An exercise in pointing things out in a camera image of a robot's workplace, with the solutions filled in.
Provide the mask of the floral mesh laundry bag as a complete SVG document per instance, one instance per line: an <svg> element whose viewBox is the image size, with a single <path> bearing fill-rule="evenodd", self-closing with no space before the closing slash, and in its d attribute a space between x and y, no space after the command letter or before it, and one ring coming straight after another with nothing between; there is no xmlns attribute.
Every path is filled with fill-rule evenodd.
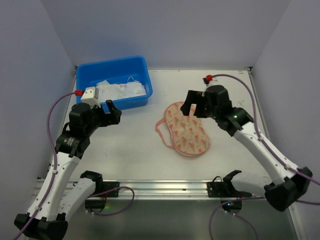
<svg viewBox="0 0 320 240"><path fill-rule="evenodd" d="M169 105L164 111L163 118L155 124L155 131L168 148L175 149L186 157L199 157L209 150L210 138L201 120L194 116L196 107L193 105L189 115L185 116L181 111L182 105L182 101ZM166 142L160 130L162 124L169 130L170 142Z"/></svg>

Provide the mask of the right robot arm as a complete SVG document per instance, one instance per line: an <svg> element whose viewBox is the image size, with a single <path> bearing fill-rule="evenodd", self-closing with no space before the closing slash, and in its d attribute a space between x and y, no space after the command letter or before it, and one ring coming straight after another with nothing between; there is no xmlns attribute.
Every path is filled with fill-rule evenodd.
<svg viewBox="0 0 320 240"><path fill-rule="evenodd" d="M184 116L195 105L194 116L212 118L218 127L240 142L268 173L272 182L263 187L268 203L283 212L303 196L313 176L308 167L300 168L281 154L260 132L252 116L241 107L234 107L227 89L213 85L205 91L189 90L180 108Z"/></svg>

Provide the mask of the white bra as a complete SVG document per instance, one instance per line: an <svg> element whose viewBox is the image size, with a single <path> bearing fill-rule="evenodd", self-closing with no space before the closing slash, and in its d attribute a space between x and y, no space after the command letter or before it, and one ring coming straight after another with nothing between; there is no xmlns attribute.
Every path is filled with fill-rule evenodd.
<svg viewBox="0 0 320 240"><path fill-rule="evenodd" d="M110 83L107 80L96 84L98 89L98 101L121 100L132 97L145 96L147 94L144 85L130 76L124 83Z"/></svg>

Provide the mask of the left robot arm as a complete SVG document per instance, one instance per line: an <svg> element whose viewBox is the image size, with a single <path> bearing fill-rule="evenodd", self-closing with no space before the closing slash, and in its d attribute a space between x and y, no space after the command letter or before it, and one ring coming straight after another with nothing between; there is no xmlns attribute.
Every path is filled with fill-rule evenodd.
<svg viewBox="0 0 320 240"><path fill-rule="evenodd" d="M27 212L19 213L14 220L20 235L35 240L63 239L77 208L89 196L103 191L102 174L86 170L73 189L65 193L72 173L90 145L91 135L100 127L120 123L122 111L112 100L105 103L108 113L97 104L81 102L72 106L69 121L53 146L53 160L41 189Z"/></svg>

